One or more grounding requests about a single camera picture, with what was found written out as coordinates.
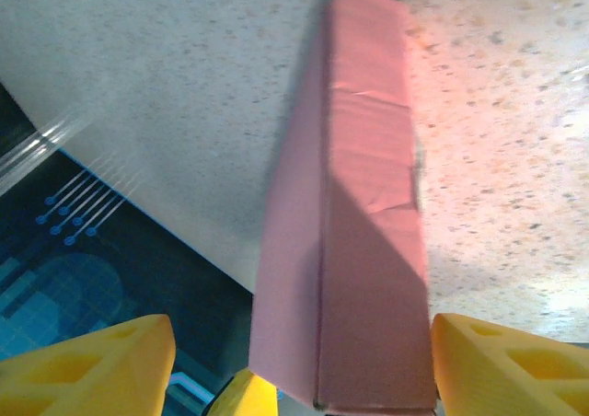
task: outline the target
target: speckled countertop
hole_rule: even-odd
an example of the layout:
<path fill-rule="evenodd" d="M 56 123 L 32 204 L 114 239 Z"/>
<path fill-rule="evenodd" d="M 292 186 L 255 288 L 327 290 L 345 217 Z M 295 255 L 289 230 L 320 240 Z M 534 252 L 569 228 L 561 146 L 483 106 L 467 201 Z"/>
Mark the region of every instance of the speckled countertop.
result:
<path fill-rule="evenodd" d="M 589 0 L 404 1 L 433 312 L 589 341 Z M 251 289 L 317 2 L 0 0 L 0 76 L 38 126 L 99 102 L 67 150 Z"/>
<path fill-rule="evenodd" d="M 403 0 L 433 312 L 589 341 L 589 0 Z"/>

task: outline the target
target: white speckled surface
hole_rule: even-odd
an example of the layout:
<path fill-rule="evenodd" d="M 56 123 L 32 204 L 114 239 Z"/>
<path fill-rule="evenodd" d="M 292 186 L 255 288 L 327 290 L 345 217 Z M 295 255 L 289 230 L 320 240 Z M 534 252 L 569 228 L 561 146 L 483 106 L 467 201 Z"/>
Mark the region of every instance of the white speckled surface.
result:
<path fill-rule="evenodd" d="M 589 0 L 404 1 L 433 312 L 589 341 Z M 104 99 L 68 151 L 251 288 L 316 3 L 0 0 L 0 77 L 38 125 Z"/>

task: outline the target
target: cardboard box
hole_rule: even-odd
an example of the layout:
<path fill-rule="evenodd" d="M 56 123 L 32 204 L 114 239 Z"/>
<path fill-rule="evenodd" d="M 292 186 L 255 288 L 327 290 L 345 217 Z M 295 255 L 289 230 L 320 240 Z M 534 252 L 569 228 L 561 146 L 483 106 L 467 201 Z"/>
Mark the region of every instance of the cardboard box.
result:
<path fill-rule="evenodd" d="M 337 414 L 431 414 L 405 7 L 330 0 L 268 194 L 249 368 Z"/>

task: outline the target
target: yellow plastic part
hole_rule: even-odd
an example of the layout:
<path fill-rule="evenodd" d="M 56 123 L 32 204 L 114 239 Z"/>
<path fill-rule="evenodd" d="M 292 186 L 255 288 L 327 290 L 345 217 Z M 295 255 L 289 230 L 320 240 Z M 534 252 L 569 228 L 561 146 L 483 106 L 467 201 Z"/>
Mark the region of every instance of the yellow plastic part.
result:
<path fill-rule="evenodd" d="M 150 315 L 0 363 L 1 416 L 159 416 L 176 347 Z"/>
<path fill-rule="evenodd" d="M 447 416 L 589 416 L 589 350 L 456 314 L 432 336 Z"/>
<path fill-rule="evenodd" d="M 240 370 L 211 406 L 207 416 L 278 416 L 276 387 Z"/>

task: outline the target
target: pink cardboard box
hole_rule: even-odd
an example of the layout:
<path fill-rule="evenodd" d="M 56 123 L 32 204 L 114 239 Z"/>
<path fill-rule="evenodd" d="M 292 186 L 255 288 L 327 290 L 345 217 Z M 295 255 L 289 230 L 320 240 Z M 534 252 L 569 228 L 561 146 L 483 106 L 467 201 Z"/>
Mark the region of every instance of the pink cardboard box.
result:
<path fill-rule="evenodd" d="M 268 194 L 249 368 L 330 413 L 435 408 L 406 13 L 330 0 Z"/>

